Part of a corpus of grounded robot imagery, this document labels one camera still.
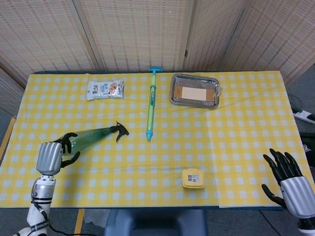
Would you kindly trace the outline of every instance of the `woven panel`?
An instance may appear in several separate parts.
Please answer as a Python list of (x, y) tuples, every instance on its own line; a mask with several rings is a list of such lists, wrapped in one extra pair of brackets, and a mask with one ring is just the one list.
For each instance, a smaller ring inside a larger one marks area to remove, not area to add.
[(199, 0), (189, 29), (186, 70), (216, 70), (246, 0)]
[(314, 0), (254, 0), (221, 69), (280, 70), (285, 82), (315, 55)]
[(65, 0), (3, 0), (0, 54), (25, 80), (36, 71), (93, 70)]
[(82, 0), (106, 70), (181, 69), (187, 0)]
[(0, 75), (0, 108), (16, 116), (24, 90), (11, 78)]

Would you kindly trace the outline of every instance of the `yellow checkered tablecloth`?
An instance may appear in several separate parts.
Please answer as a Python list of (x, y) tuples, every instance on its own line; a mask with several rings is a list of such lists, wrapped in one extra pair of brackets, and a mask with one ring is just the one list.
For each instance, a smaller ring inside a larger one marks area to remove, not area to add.
[[(0, 207), (29, 207), (40, 144), (67, 132), (122, 123), (55, 176), (53, 207), (275, 206), (281, 195), (262, 155), (290, 152), (312, 181), (278, 71), (194, 73), (219, 80), (215, 110), (173, 105), (173, 73), (157, 74), (154, 135), (145, 131), (151, 74), (31, 75), (0, 168)], [(124, 99), (86, 100), (88, 81), (125, 80)], [(183, 169), (205, 172), (205, 188), (184, 189)]]

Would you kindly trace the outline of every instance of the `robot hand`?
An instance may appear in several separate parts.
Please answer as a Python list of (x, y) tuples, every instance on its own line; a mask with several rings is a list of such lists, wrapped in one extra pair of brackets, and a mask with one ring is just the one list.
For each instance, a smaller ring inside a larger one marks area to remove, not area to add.
[(263, 157), (280, 186), (283, 199), (276, 197), (265, 184), (262, 184), (264, 193), (271, 201), (299, 218), (300, 232), (315, 235), (315, 194), (309, 181), (302, 175), (297, 162), (289, 153), (285, 152), (283, 155), (273, 149), (270, 149), (270, 152), (276, 163), (268, 155)]

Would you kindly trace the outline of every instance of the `yellow box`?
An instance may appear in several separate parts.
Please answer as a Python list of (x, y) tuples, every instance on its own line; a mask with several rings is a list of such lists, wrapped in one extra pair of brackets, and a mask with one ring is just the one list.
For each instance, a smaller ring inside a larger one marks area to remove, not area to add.
[(203, 188), (205, 186), (203, 171), (198, 169), (183, 170), (182, 183), (184, 188)]

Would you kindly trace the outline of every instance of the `silver tray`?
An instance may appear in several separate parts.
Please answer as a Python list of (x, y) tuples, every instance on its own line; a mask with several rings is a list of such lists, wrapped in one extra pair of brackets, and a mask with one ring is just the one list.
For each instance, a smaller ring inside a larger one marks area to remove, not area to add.
[[(201, 100), (174, 97), (175, 86), (189, 87), (189, 88), (196, 88), (196, 89), (213, 89), (214, 101), (201, 101)], [(169, 91), (169, 100), (173, 104), (214, 109), (219, 105), (219, 97), (220, 97), (220, 83), (215, 78), (185, 75), (185, 74), (175, 74), (172, 77), (171, 87)]]

